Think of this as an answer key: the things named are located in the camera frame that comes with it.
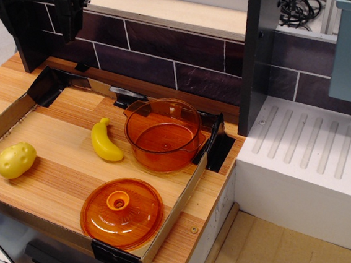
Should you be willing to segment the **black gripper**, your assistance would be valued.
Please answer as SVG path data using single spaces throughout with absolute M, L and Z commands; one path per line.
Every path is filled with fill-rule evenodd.
M 82 29 L 83 11 L 90 0 L 54 0 L 57 20 L 66 44 L 73 42 Z

